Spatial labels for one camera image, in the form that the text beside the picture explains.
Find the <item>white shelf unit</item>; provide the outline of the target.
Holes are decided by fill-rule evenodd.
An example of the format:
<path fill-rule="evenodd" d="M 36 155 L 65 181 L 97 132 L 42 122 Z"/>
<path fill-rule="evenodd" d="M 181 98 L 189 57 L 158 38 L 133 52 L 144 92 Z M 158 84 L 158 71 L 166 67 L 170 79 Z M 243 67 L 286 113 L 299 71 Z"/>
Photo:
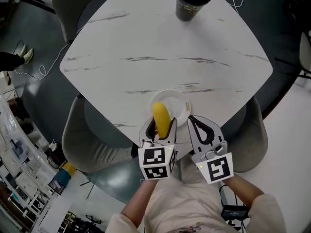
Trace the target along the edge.
<path fill-rule="evenodd" d="M 49 183 L 57 173 L 47 160 L 49 142 L 30 118 L 16 115 L 17 97 L 0 95 L 0 181 L 26 232 L 37 229 L 58 198 Z"/>

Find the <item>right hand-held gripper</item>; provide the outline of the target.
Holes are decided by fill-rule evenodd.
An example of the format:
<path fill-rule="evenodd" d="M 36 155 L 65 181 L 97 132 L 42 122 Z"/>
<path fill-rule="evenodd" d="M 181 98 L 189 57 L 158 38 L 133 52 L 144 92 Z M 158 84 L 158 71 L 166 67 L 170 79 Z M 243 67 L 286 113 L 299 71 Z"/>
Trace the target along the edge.
<path fill-rule="evenodd" d="M 232 154 L 221 128 L 211 120 L 190 115 L 187 120 L 194 155 L 192 161 L 208 184 L 234 176 Z"/>

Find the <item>white chair with black legs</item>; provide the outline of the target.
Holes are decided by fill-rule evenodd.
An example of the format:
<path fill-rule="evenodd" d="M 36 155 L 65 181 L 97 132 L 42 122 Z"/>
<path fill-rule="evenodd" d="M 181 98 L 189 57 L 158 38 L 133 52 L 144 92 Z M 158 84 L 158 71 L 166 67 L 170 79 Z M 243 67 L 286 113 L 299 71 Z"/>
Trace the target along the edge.
<path fill-rule="evenodd" d="M 298 64 L 294 64 L 277 57 L 274 58 L 276 62 L 280 62 L 295 68 L 295 72 L 286 73 L 288 76 L 296 76 L 297 78 L 311 80 L 311 36 L 309 33 L 310 31 L 301 33 L 299 47 L 297 49 L 299 52 Z"/>

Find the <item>grey upholstered chair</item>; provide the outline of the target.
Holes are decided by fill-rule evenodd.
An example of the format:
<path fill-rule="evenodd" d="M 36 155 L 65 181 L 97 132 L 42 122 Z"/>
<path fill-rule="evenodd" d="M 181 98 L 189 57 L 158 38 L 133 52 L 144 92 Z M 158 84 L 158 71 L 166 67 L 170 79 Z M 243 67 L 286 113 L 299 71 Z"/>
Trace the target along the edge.
<path fill-rule="evenodd" d="M 66 160 L 85 173 L 97 172 L 119 162 L 138 157 L 138 146 L 113 147 L 100 140 L 89 128 L 85 118 L 86 99 L 75 97 L 62 135 L 62 150 Z"/>
<path fill-rule="evenodd" d="M 268 150 L 268 136 L 256 97 L 246 104 L 245 118 L 238 132 L 229 143 L 233 168 L 237 173 L 257 167 Z"/>
<path fill-rule="evenodd" d="M 72 44 L 78 32 L 107 0 L 52 0 L 64 40 Z"/>

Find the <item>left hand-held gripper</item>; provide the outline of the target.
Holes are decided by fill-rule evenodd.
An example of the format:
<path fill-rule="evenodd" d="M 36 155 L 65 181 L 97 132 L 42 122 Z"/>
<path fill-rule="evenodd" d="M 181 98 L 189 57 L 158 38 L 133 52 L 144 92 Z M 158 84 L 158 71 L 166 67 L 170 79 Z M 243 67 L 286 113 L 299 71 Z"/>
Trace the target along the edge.
<path fill-rule="evenodd" d="M 150 117 L 139 132 L 141 148 L 138 149 L 138 160 L 141 172 L 146 180 L 160 180 L 171 176 L 177 161 L 176 132 L 177 119 L 171 120 L 166 140 L 154 143 L 156 124 Z"/>

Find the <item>black mesh bin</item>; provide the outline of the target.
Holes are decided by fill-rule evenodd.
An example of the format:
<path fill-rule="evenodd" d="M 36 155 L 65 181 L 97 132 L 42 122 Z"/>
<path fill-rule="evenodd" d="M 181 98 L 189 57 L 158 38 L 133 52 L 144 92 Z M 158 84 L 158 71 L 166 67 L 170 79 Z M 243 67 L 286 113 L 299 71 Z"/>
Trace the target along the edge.
<path fill-rule="evenodd" d="M 56 192 L 58 195 L 61 195 L 65 189 L 65 187 L 60 183 L 58 182 L 57 180 L 55 179 L 52 179 L 48 186 L 54 191 Z"/>

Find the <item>black waist device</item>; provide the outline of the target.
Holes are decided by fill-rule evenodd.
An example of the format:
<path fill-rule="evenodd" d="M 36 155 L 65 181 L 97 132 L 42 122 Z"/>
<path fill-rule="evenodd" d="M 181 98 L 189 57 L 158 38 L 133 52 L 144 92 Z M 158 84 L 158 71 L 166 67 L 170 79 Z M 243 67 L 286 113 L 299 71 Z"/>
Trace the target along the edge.
<path fill-rule="evenodd" d="M 248 212 L 250 208 L 245 205 L 224 205 L 221 216 L 225 221 L 228 220 L 245 220 L 249 218 Z"/>

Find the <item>yellow banana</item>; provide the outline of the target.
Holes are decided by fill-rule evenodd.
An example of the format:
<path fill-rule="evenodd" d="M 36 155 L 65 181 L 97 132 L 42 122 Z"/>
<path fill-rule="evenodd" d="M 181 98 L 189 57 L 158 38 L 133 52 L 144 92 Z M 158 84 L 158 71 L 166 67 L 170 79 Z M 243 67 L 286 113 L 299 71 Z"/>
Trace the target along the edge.
<path fill-rule="evenodd" d="M 165 138 L 171 123 L 171 118 L 166 106 L 161 102 L 154 103 L 153 117 L 159 138 Z"/>

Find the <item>person's right forearm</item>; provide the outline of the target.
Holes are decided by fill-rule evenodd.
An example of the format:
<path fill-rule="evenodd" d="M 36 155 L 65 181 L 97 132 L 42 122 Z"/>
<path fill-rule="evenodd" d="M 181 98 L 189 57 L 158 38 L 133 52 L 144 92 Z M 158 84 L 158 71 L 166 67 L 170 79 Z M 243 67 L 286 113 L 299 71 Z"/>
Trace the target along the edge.
<path fill-rule="evenodd" d="M 223 180 L 223 183 L 227 185 L 248 207 L 252 206 L 252 203 L 257 197 L 264 194 L 264 192 L 257 186 L 253 185 L 237 174 L 234 174 L 233 177 Z"/>

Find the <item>person's cream printed shirt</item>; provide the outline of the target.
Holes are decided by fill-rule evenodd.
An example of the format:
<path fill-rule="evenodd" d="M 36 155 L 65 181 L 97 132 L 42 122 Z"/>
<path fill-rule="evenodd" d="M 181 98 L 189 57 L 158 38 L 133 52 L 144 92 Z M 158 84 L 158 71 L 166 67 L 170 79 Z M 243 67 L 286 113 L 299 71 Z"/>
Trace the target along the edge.
<path fill-rule="evenodd" d="M 264 193 L 249 207 L 247 233 L 287 233 L 276 198 Z M 219 189 L 208 184 L 188 156 L 168 179 L 158 180 L 141 224 L 145 233 L 238 233 L 221 216 Z M 106 233 L 139 233 L 124 215 L 114 214 Z"/>

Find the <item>person's left forearm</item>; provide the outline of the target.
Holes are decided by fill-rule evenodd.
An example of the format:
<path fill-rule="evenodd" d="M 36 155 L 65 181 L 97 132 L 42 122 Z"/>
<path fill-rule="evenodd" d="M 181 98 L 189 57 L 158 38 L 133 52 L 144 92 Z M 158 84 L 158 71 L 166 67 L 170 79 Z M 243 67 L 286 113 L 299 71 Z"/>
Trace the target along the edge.
<path fill-rule="evenodd" d="M 157 183 L 158 180 L 144 180 L 121 211 L 121 214 L 126 216 L 136 228 L 140 226 L 143 220 L 149 200 Z"/>

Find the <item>teal and yellow bin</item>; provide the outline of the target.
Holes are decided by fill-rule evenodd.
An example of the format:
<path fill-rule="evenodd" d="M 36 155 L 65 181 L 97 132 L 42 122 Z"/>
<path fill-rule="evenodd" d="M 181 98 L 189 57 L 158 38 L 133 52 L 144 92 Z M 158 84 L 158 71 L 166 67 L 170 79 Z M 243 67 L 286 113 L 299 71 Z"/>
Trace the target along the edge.
<path fill-rule="evenodd" d="M 76 170 L 77 169 L 72 164 L 66 162 L 54 176 L 54 179 L 60 182 L 66 188 Z"/>

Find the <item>white round plate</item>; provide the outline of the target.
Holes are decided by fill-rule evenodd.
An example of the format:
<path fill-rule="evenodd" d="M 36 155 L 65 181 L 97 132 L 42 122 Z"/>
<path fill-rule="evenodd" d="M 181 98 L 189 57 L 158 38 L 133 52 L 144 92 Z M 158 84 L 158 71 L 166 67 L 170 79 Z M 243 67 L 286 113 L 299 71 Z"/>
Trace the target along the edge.
<path fill-rule="evenodd" d="M 184 125 L 188 116 L 191 114 L 191 104 L 187 96 L 174 89 L 166 89 L 154 95 L 150 102 L 150 112 L 152 113 L 153 104 L 160 102 L 164 104 L 171 118 L 177 119 L 177 126 Z"/>

